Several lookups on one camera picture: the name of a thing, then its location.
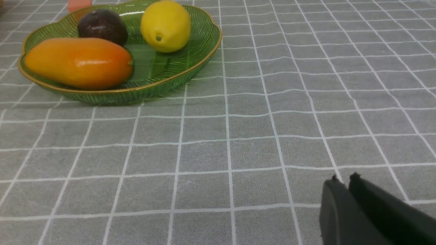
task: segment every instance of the yellow lemon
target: yellow lemon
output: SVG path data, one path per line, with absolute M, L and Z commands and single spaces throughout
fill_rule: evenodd
M 156 51 L 171 53 L 183 48 L 191 34 L 191 17 L 173 0 L 152 3 L 141 19 L 141 34 Z

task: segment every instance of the gold rim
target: gold rim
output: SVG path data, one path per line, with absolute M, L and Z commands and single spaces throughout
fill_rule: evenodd
M 170 77 L 170 78 L 167 78 L 167 79 L 164 79 L 164 80 L 160 80 L 160 81 L 158 81 L 158 82 L 154 82 L 154 83 L 151 83 L 151 84 L 147 84 L 147 85 L 144 85 L 144 86 L 141 86 L 141 87 L 136 87 L 136 88 L 124 88 L 124 89 L 114 89 L 114 90 L 98 90 L 98 91 L 89 91 L 89 90 L 73 90 L 73 89 L 67 89 L 67 88 L 58 88 L 58 87 L 52 86 L 52 85 L 50 85 L 50 84 L 46 84 L 46 83 L 44 83 L 44 82 L 41 82 L 41 81 L 39 81 L 39 80 L 36 80 L 36 79 L 34 79 L 33 77 L 31 77 L 27 72 L 25 72 L 25 71 L 23 70 L 23 68 L 21 67 L 21 62 L 20 62 L 20 61 L 21 61 L 21 59 L 23 58 L 23 56 L 24 56 L 24 54 L 25 54 L 25 51 L 24 51 L 25 48 L 24 48 L 24 47 L 25 47 L 25 44 L 26 44 L 26 42 L 27 42 L 27 39 L 28 39 L 28 38 L 29 38 L 33 33 L 35 33 L 36 31 L 38 31 L 38 30 L 40 30 L 40 29 L 42 29 L 42 28 L 45 28 L 45 27 L 47 27 L 47 26 L 50 26 L 50 25 L 53 25 L 53 24 L 59 23 L 59 22 L 63 21 L 63 19 L 65 19 L 68 15 L 73 14 L 73 13 L 76 12 L 76 11 L 82 11 L 83 9 L 76 10 L 76 11 L 74 11 L 74 12 L 72 12 L 72 13 L 70 13 L 70 14 L 64 16 L 64 17 L 63 17 L 62 19 L 60 19 L 59 21 L 57 21 L 57 22 L 55 22 L 55 23 L 51 23 L 51 24 L 49 24 L 49 25 L 45 25 L 45 26 L 43 26 L 43 27 L 40 27 L 40 28 L 34 30 L 32 33 L 30 33 L 30 34 L 26 37 L 26 39 L 23 41 L 23 44 L 22 44 L 22 46 L 21 46 L 21 53 L 22 53 L 22 54 L 21 54 L 20 57 L 18 58 L 18 70 L 19 70 L 19 71 L 20 71 L 20 72 L 21 72 L 21 73 L 22 73 L 22 74 L 23 74 L 27 79 L 31 80 L 32 82 L 34 82 L 34 83 L 36 83 L 36 84 L 38 84 L 38 85 L 40 85 L 40 86 L 43 86 L 43 87 L 46 87 L 46 88 L 50 88 L 50 89 L 53 89 L 53 90 L 56 90 L 56 91 L 69 92 L 69 93 L 76 93 L 76 94 L 103 94 L 103 93 L 131 92 L 131 91 L 136 91 L 136 90 L 142 90 L 142 89 L 146 89 L 146 88 L 151 88 L 151 87 L 157 86 L 157 85 L 159 85 L 159 84 L 162 84 L 162 83 L 168 82 L 168 81 L 173 80 L 173 79 L 175 79 L 175 78 L 177 78 L 177 77 L 183 76 L 184 74 L 186 74 L 186 73 L 188 73 L 188 72 L 194 70 L 194 69 L 197 68 L 198 66 L 202 65 L 203 63 L 205 63 L 206 60 L 208 60 L 208 59 L 209 59 L 209 58 L 210 58 L 210 57 L 211 57 L 211 56 L 212 56 L 212 55 L 217 51 L 219 45 L 221 44 L 221 40 L 222 40 L 222 30 L 221 30 L 221 28 L 220 28 L 218 25 L 215 24 L 214 19 L 212 18 L 212 16 L 211 16 L 208 12 L 206 12 L 206 11 L 202 10 L 201 8 L 196 7 L 196 6 L 187 6 L 187 5 L 183 5 L 183 6 L 185 6 L 185 7 L 193 7 L 193 8 L 199 9 L 200 11 L 203 11 L 204 13 L 206 13 L 206 14 L 208 15 L 209 19 L 211 20 L 212 25 L 214 25 L 215 27 L 218 28 L 218 31 L 219 31 L 219 39 L 218 39 L 217 44 L 215 45 L 215 47 L 212 49 L 212 51 L 211 51 L 208 55 L 206 55 L 205 58 L 203 58 L 199 63 L 197 63 L 196 65 L 192 66 L 191 68 L 189 68 L 189 69 L 187 69 L 187 70 L 185 70 L 185 71 L 183 71 L 183 72 L 181 72 L 181 73 L 179 73 L 179 74 L 177 74 L 177 75 L 174 75 L 174 76 L 172 76 L 172 77 Z

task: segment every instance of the papaya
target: papaya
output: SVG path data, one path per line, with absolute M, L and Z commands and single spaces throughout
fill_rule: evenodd
M 51 38 L 33 47 L 24 65 L 35 75 L 82 90 L 103 90 L 126 81 L 132 56 L 101 38 Z

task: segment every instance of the fruit bowl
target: fruit bowl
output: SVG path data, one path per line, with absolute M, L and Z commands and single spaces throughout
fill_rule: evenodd
M 156 52 L 144 41 L 140 32 L 142 14 L 154 2 L 156 0 L 134 0 L 118 5 L 96 5 L 41 27 L 23 42 L 18 69 L 48 91 L 88 104 L 127 105 L 162 96 L 190 81 L 210 61 L 220 45 L 222 31 L 207 12 L 198 7 L 184 6 L 192 22 L 187 45 L 174 53 Z M 24 59 L 35 45 L 55 37 L 78 37 L 77 23 L 81 17 L 99 8 L 115 11 L 127 26 L 129 39 L 124 48 L 130 52 L 134 62 L 133 72 L 127 81 L 107 90 L 86 91 L 38 77 L 26 68 Z

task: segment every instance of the white grid line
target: white grid line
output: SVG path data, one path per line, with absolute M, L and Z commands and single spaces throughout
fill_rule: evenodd
M 244 6 L 245 6 L 245 11 L 247 13 L 248 24 L 249 24 L 249 27 L 250 27 L 250 33 L 251 33 L 251 37 L 252 37 L 252 41 L 253 41 L 253 46 L 255 48 L 254 52 L 256 54 L 256 60 L 257 60 L 258 68 L 259 68 L 260 79 L 262 81 L 263 91 L 266 94 L 266 86 L 265 86 L 265 81 L 264 81 L 264 78 L 263 78 L 262 66 L 261 66 L 260 61 L 259 61 L 259 54 L 257 53 L 256 41 L 254 39 L 253 29 L 252 29 L 251 21 L 250 21 L 250 15 L 249 15 L 249 11 L 248 11 L 248 8 L 247 8 L 247 3 L 246 3 L 245 0 L 244 0 Z M 276 145 L 277 145 L 277 150 L 278 150 L 278 153 L 279 153 L 280 165 L 282 166 L 283 178 L 284 178 L 286 190 L 287 190 L 287 193 L 288 193 L 288 199 L 289 199 L 289 203 L 290 203 L 290 209 L 291 209 L 291 213 L 292 213 L 292 218 L 293 218 L 294 225 L 295 225 L 295 231 L 296 231 L 296 236 L 297 236 L 298 244 L 302 245 L 303 242 L 302 242 L 302 238 L 301 238 L 300 226 L 298 224 L 298 218 L 297 218 L 297 215 L 296 215 L 295 207 L 293 205 L 292 192 L 291 192 L 291 188 L 290 188 L 290 185 L 289 185 L 288 174 L 286 172 L 285 164 L 284 164 L 284 161 L 283 161 L 283 155 L 282 155 L 282 149 L 281 149 L 281 146 L 280 146 L 280 140 L 279 140 L 279 137 L 277 135 L 277 129 L 276 129 L 276 125 L 275 125 L 275 122 L 274 122 L 273 115 L 272 115 L 271 105 L 269 104 L 269 99 L 268 99 L 268 96 L 266 96 L 266 95 L 265 95 L 265 100 L 266 100 L 266 106 L 268 107 L 268 112 L 270 114 L 269 115 L 269 119 L 271 120 L 272 130 L 274 132 L 274 136 L 275 136 L 275 139 L 276 139 Z
M 404 201 L 407 204 L 434 204 L 435 200 L 416 200 L 416 201 Z M 261 205 L 261 206 L 244 206 L 244 207 L 235 207 L 235 211 L 249 211 L 249 210 L 266 210 L 266 209 L 274 209 L 274 208 L 320 208 L 321 204 L 269 204 L 269 205 Z M 139 212 L 126 212 L 126 213 L 114 213 L 114 217 L 126 217 L 126 216 L 140 216 L 140 215 L 150 215 L 150 214 L 185 214 L 185 213 L 218 213 L 218 212 L 231 212 L 230 208 L 199 208 L 199 209 L 161 209 L 161 210 L 147 210 L 147 211 L 139 211 Z M 61 218 L 102 218 L 109 217 L 110 214 L 58 214 L 55 215 L 54 219 Z M 32 221 L 32 220 L 46 220 L 50 218 L 50 216 L 31 216 L 31 217 L 0 217 L 1 221 Z
M 86 140 L 88 139 L 89 133 L 91 132 L 92 122 L 93 122 L 92 119 L 95 116 L 95 109 L 96 108 L 97 107 L 94 107 L 94 109 L 92 110 L 91 121 L 89 121 L 88 129 L 86 131 L 85 137 L 82 140 L 82 143 L 80 145 L 79 151 L 76 154 L 76 157 L 74 159 L 73 165 L 71 166 L 71 169 L 70 169 L 70 171 L 68 173 L 68 176 L 65 179 L 65 182 L 64 182 L 64 184 L 62 186 L 61 192 L 59 193 L 59 196 L 58 196 L 58 198 L 56 200 L 56 203 L 55 203 L 53 209 L 51 210 L 51 214 L 50 214 L 50 216 L 49 216 L 49 218 L 47 220 L 47 223 L 45 224 L 45 227 L 44 227 L 44 230 L 42 232 L 41 238 L 39 239 L 38 245 L 43 245 L 44 238 L 45 238 L 45 236 L 47 235 L 47 232 L 48 232 L 48 228 L 50 227 L 50 225 L 52 225 L 52 221 L 53 221 L 54 216 L 56 215 L 56 211 L 58 210 L 59 206 L 61 205 L 61 201 L 62 201 L 62 197 L 63 197 L 63 195 L 65 193 L 65 189 L 68 186 L 68 183 L 69 183 L 69 181 L 71 179 L 73 171 L 74 171 L 74 169 L 75 169 L 75 167 L 77 165 L 77 162 L 79 160 L 80 154 L 82 153 L 83 146 L 85 146 Z
M 171 241 L 173 238 L 173 225 L 174 225 L 174 210 L 176 210 L 176 195 L 177 195 L 177 184 L 179 181 L 179 167 L 180 167 L 180 157 L 182 151 L 182 142 L 183 142 L 183 126 L 184 126 L 184 116 L 185 116 L 185 107 L 186 107 L 186 96 L 188 92 L 187 84 L 184 85 L 184 99 L 182 105 L 182 117 L 180 120 L 180 134 L 179 134 L 179 143 L 177 144 L 177 160 L 176 160 L 176 170 L 174 173 L 174 186 L 173 186 L 173 195 L 171 199 L 171 211 L 170 212 L 170 220 L 168 222 L 168 238 L 167 245 L 171 245 Z
M 111 212 L 110 212 L 110 216 L 109 216 L 109 219 L 108 219 L 108 221 L 106 223 L 105 234 L 103 236 L 103 245 L 106 245 L 108 237 L 109 237 L 109 231 L 110 231 L 110 227 L 111 227 L 111 223 L 112 223 L 113 214 L 116 211 L 116 206 L 118 204 L 119 194 L 121 192 L 121 187 L 123 186 L 124 176 L 126 175 L 127 165 L 129 163 L 130 155 L 132 153 L 133 142 L 135 140 L 136 129 L 138 127 L 139 115 L 141 114 L 141 107 L 142 106 L 143 106 L 143 103 L 141 104 L 141 106 L 138 106 L 138 112 L 137 112 L 137 115 L 136 115 L 135 123 L 133 125 L 132 135 L 130 137 L 129 149 L 127 150 L 126 159 L 124 160 L 124 166 L 123 166 L 123 170 L 121 172 L 121 176 L 119 178 L 118 187 L 116 189 L 115 198 L 114 198 L 114 201 L 113 201 L 113 205 L 112 205 L 112 209 L 111 209 Z
M 390 31 L 402 31 L 403 29 L 391 29 L 391 30 L 377 30 L 378 32 L 390 32 Z M 409 31 L 434 31 L 433 28 L 426 28 L 426 29 L 408 29 Z M 338 32 L 374 32 L 375 30 L 345 30 L 343 31 L 312 31 L 312 32 L 293 32 L 293 33 L 285 33 L 286 35 L 299 35 L 299 34 L 316 34 L 316 33 L 338 33 Z M 258 36 L 272 36 L 275 34 L 281 34 L 282 32 L 273 32 L 268 34 L 253 34 L 254 37 Z M 223 35 L 223 38 L 225 37 L 251 37 L 250 34 L 241 34 L 241 35 Z
M 382 72 L 392 72 L 392 71 L 376 71 L 377 73 L 382 73 Z M 409 73 L 409 71 L 397 71 L 397 72 L 404 72 L 404 73 Z M 356 73 L 368 73 L 368 74 L 373 74 L 372 71 L 365 71 L 365 72 L 356 72 Z M 301 72 L 301 74 L 304 75 L 335 75 L 334 73 L 328 73 L 328 74 L 307 74 L 304 72 Z M 212 79 L 212 78 L 223 78 L 222 76 L 215 76 L 215 77 L 208 77 L 208 78 L 197 78 L 195 79 L 195 81 L 200 81 L 200 80 L 208 80 L 208 79 Z M 436 87 L 423 87 L 423 88 L 389 88 L 387 89 L 388 91 L 409 91 L 409 90 L 427 90 L 427 89 L 436 89 Z M 345 92 L 346 90 L 317 90 L 317 89 L 307 89 L 307 91 L 309 92 Z M 348 91 L 350 92 L 385 92 L 386 89 L 348 89 Z M 267 93 L 266 95 L 277 95 L 277 94 L 283 94 L 283 93 L 287 93 L 287 92 L 305 92 L 304 89 L 298 89 L 298 88 L 291 88 L 291 89 L 286 89 L 283 91 L 279 91 L 279 92 L 272 92 L 272 93 Z M 227 94 L 227 96 L 236 96 L 236 95 L 261 95 L 264 96 L 264 93 L 252 93 L 252 92 L 242 92 L 242 93 L 234 93 L 234 94 Z M 203 95 L 203 96 L 188 96 L 187 99 L 201 99 L 201 98 L 213 98 L 213 97 L 224 97 L 224 94 L 216 94 L 216 95 Z M 165 97 L 165 98 L 161 98 L 162 100 L 166 100 L 166 99 L 175 99 L 175 100 L 180 100 L 183 99 L 183 97 Z M 1 104 L 19 104 L 19 105 L 39 105 L 39 104 L 56 104 L 57 101 L 45 101 L 45 102 L 14 102 L 14 101 L 9 101 L 9 102 L 0 102 Z M 80 104 L 80 102 L 78 101 L 62 101 L 61 104 Z M 422 108 L 405 108 L 407 110 L 419 110 Z M 125 117 L 125 118 L 121 118 L 121 119 L 134 119 L 134 117 Z
M 377 109 L 350 109 L 350 110 L 331 110 L 331 111 L 298 111 L 298 110 L 280 110 L 280 111 L 272 111 L 271 113 L 258 114 L 258 115 L 240 115 L 240 114 L 223 114 L 223 115 L 213 115 L 213 116 L 140 116 L 139 118 L 159 118 L 159 119 L 181 119 L 181 118 L 189 118 L 189 119 L 205 119 L 205 118 L 221 118 L 221 117 L 264 117 L 275 114 L 282 113 L 302 113 L 302 114 L 332 114 L 332 113 L 347 113 L 347 112 L 379 112 L 379 111 L 389 111 L 389 110 L 408 110 L 408 111 L 428 111 L 428 110 L 436 110 L 434 107 L 429 108 L 405 108 L 405 107 L 386 107 L 386 108 L 377 108 Z M 93 121 L 124 121 L 124 120 L 133 120 L 136 117 L 120 117 L 120 118 L 95 118 Z M 27 123 L 40 123 L 40 122 L 89 122 L 90 119 L 35 119 L 35 120 L 17 120 L 10 121 L 4 120 L 3 124 L 27 124 Z
M 219 25 L 222 29 L 222 17 L 221 17 L 221 1 L 218 0 L 218 13 L 219 13 Z M 236 241 L 236 220 L 235 220 L 235 201 L 233 196 L 233 174 L 232 174 L 232 153 L 230 148 L 230 123 L 228 113 L 228 94 L 227 94 L 227 80 L 225 77 L 225 62 L 224 62 L 224 40 L 221 40 L 221 62 L 222 62 L 222 77 L 224 83 L 224 102 L 225 102 L 225 135 L 226 135 L 226 148 L 227 148 L 227 168 L 228 168 L 228 188 L 230 195 L 230 213 L 231 226 L 232 226 L 232 245 L 237 245 Z
M 359 135 L 347 135 L 347 136 L 325 136 L 324 138 L 327 140 L 331 139 L 351 139 L 351 138 L 362 138 L 362 137 L 382 137 L 382 136 L 390 136 L 390 137 L 404 137 L 404 136 L 419 136 L 419 135 L 436 135 L 436 133 L 402 133 L 402 134 L 387 134 L 387 133 L 378 133 L 378 134 L 359 134 Z M 323 137 L 316 136 L 302 136 L 302 135 L 278 135 L 279 138 L 299 138 L 306 140 L 322 140 Z M 230 141 L 237 140 L 258 140 L 258 139 L 274 139 L 275 136 L 262 136 L 262 137 L 249 137 L 249 138 L 230 138 Z M 226 141 L 226 139 L 220 140 L 196 140 L 196 141 L 187 141 L 183 142 L 182 145 L 191 145 L 197 143 L 210 143 L 210 142 L 222 142 Z M 159 143 L 148 143 L 148 144 L 140 144 L 135 143 L 133 146 L 165 146 L 165 145 L 179 145 L 177 142 L 159 142 Z M 116 143 L 110 145 L 94 145 L 94 146 L 84 146 L 83 149 L 98 149 L 98 148 L 106 148 L 111 146 L 129 146 L 129 144 L 125 143 Z M 80 149 L 80 146 L 51 146 L 51 147 L 35 147 L 34 150 L 76 150 Z M 20 151 L 20 150 L 31 150 L 32 148 L 9 148 L 9 149 L 0 149 L 0 152 L 9 152 L 9 151 Z
M 392 163 L 392 167 L 419 167 L 419 166 L 436 166 L 434 163 Z M 299 165 L 285 165 L 286 169 L 299 169 L 299 170 L 335 170 L 334 167 L 307 167 Z M 337 169 L 363 169 L 363 168 L 387 168 L 385 163 L 380 164 L 368 164 L 368 165 L 340 165 Z M 249 169 L 232 169 L 232 173 L 244 173 L 244 172 L 258 172 L 258 171 L 270 171 L 280 170 L 279 167 L 263 167 L 263 168 L 249 168 Z M 213 171 L 198 171 L 198 172 L 179 172 L 178 175 L 204 175 L 204 174 L 227 174 L 229 170 L 213 170 Z M 175 173 L 153 173 L 153 174 L 130 174 L 124 175 L 123 178 L 140 178 L 140 177 L 157 177 L 157 176 L 174 176 Z M 39 178 L 39 179 L 16 179 L 16 180 L 0 180 L 0 184 L 14 182 L 46 182 L 46 181 L 65 181 L 65 180 L 92 180 L 92 179 L 107 179 L 117 178 L 121 175 L 89 175 L 81 177 L 54 177 L 54 178 Z

